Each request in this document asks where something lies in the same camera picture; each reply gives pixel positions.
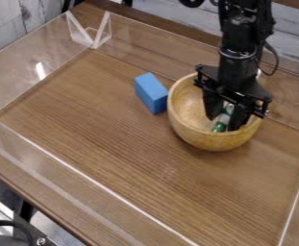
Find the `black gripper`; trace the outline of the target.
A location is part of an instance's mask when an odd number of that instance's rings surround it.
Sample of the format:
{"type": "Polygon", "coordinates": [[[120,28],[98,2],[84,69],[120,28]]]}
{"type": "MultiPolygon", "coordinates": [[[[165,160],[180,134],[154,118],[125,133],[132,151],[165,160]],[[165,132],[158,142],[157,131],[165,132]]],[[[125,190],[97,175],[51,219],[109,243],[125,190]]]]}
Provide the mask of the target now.
{"type": "Polygon", "coordinates": [[[264,118],[268,115],[273,94],[256,79],[249,79],[243,86],[236,81],[218,79],[218,68],[212,65],[196,66],[194,84],[202,88],[206,115],[214,120],[224,109],[224,102],[237,105],[230,116],[229,131],[239,131],[248,124],[251,116],[264,118]]]}

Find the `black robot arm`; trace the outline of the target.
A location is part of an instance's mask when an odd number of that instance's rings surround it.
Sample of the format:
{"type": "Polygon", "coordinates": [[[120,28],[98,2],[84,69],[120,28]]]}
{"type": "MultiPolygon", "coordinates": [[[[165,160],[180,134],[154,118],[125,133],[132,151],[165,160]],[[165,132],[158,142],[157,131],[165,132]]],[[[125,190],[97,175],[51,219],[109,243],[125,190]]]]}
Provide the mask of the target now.
{"type": "Polygon", "coordinates": [[[275,33],[272,0],[180,0],[198,8],[210,1],[218,7],[222,40],[220,64],[196,66],[194,84],[202,88],[205,111],[214,120],[224,105],[233,106],[228,129],[240,130],[253,116],[265,117],[273,94],[259,81],[263,53],[271,49],[268,37],[275,33]]]}

